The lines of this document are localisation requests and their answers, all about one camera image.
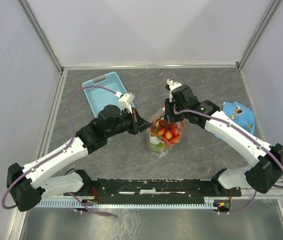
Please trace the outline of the red lychee cluster with leaves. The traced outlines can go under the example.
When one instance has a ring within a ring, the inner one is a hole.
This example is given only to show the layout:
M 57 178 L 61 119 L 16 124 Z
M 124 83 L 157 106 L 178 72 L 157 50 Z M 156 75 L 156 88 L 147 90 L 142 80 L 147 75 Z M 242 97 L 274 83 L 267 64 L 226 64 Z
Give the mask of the red lychee cluster with leaves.
M 151 132 L 170 141 L 180 135 L 177 123 L 168 123 L 163 118 L 156 119 L 151 127 Z

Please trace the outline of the clear zip top bag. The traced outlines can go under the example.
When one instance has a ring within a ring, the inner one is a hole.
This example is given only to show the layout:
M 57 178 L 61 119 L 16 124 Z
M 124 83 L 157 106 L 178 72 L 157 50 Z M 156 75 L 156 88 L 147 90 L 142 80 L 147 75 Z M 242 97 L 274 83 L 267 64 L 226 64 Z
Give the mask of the clear zip top bag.
M 165 107 L 162 105 L 161 108 L 153 114 L 153 116 L 151 117 L 151 127 L 154 124 L 155 120 L 157 119 L 164 119 L 164 115 L 165 115 Z M 183 121 L 177 122 L 177 127 L 180 131 L 179 136 L 177 136 L 176 138 L 172 139 L 172 140 L 166 140 L 163 137 L 160 137 L 158 135 L 156 135 L 155 133 L 152 133 L 151 131 L 151 127 L 146 131 L 146 142 L 147 142 L 147 146 L 149 148 L 150 151 L 150 143 L 164 143 L 165 144 L 165 149 L 161 152 L 156 152 L 156 151 L 152 151 L 155 155 L 157 155 L 158 157 L 164 157 L 167 155 L 167 153 L 175 146 L 177 145 L 183 135 L 184 135 L 184 131 L 185 131 L 185 124 Z

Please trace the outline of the green grape bunch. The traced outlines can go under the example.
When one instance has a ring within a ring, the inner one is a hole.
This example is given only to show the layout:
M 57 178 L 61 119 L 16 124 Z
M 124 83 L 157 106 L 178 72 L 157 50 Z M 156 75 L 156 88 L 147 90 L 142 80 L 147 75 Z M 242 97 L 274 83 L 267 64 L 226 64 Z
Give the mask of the green grape bunch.
M 166 148 L 166 145 L 162 142 L 159 143 L 150 143 L 150 149 L 155 152 L 162 152 Z

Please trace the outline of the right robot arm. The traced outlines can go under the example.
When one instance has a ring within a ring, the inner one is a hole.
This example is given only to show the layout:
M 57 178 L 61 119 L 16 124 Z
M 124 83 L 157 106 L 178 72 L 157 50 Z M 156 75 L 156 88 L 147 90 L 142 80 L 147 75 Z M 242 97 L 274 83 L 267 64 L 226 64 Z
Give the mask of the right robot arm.
M 211 182 L 211 191 L 222 196 L 229 189 L 251 187 L 266 194 L 283 176 L 283 146 L 271 145 L 244 130 L 209 100 L 199 101 L 186 84 L 167 81 L 169 97 L 164 101 L 164 119 L 169 123 L 188 120 L 216 135 L 235 149 L 247 166 L 224 169 Z

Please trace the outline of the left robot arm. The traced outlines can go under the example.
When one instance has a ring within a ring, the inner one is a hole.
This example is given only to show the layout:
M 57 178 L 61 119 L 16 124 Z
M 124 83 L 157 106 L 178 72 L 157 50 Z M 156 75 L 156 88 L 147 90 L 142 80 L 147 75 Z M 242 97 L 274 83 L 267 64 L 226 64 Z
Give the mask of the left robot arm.
M 87 195 L 92 190 L 92 182 L 84 171 L 54 177 L 62 168 L 86 157 L 104 147 L 108 139 L 129 133 L 137 135 L 151 127 L 136 108 L 120 109 L 116 105 L 106 105 L 97 117 L 91 120 L 63 145 L 31 163 L 8 167 L 5 196 L 11 195 L 14 208 L 26 212 L 34 208 L 42 199 L 64 193 L 79 192 Z

